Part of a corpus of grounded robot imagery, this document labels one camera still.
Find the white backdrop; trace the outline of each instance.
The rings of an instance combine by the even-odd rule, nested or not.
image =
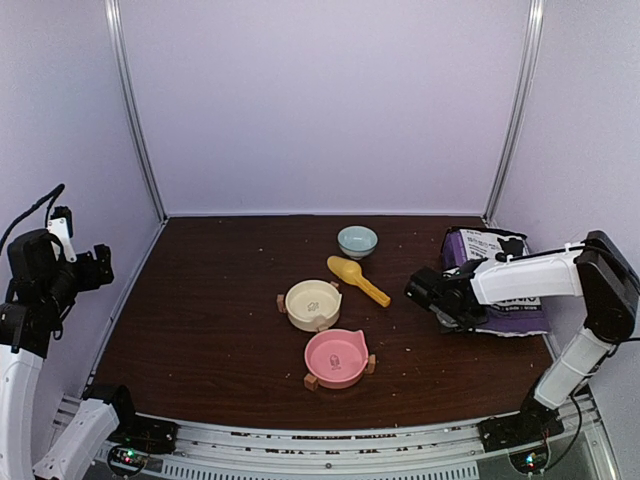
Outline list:
[[[528,8],[122,1],[168,213],[482,212]]]
[[[109,317],[158,221],[127,128],[103,2],[1,2],[0,65],[0,235],[64,182],[59,204],[73,211],[76,251],[109,245],[115,272],[112,285],[78,296],[62,340],[51,343],[36,393],[39,459],[62,395],[82,392]],[[10,241],[43,222],[44,208]],[[5,251],[0,291],[10,278]]]
[[[640,4],[547,2],[536,76],[500,202],[501,227],[541,250],[607,232],[640,270]],[[582,300],[547,302],[564,345]],[[623,478],[640,478],[640,348],[625,345],[592,385]]]

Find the small ceramic bowl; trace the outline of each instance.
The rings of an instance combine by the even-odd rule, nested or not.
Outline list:
[[[338,234],[340,250],[353,260],[371,255],[378,244],[376,232],[367,227],[354,225],[343,228]]]
[[[305,280],[294,285],[284,301],[292,324],[305,332],[320,332],[338,321],[342,294],[330,283]]]
[[[315,335],[304,351],[304,360],[318,383],[342,389],[358,383],[369,359],[362,330],[327,330]]]

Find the pink pet bowl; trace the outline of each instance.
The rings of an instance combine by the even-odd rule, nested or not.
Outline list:
[[[325,388],[355,385],[362,378],[368,359],[362,330],[325,330],[315,335],[304,351],[309,372]]]

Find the purple package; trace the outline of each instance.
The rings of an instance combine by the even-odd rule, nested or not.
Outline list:
[[[529,253],[526,235],[493,228],[453,227],[442,244],[442,266],[445,270],[459,267],[467,260],[494,258],[498,252],[514,256]],[[487,321],[476,332],[501,337],[542,335],[551,331],[539,298],[519,298],[501,302],[486,309]]]

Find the yellow spoon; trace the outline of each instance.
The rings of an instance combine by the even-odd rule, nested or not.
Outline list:
[[[362,276],[362,268],[353,260],[347,260],[341,257],[329,257],[327,260],[329,270],[337,275],[340,280],[349,285],[359,287],[364,293],[373,298],[383,307],[388,307],[391,299],[384,293],[374,287],[369,280]]]

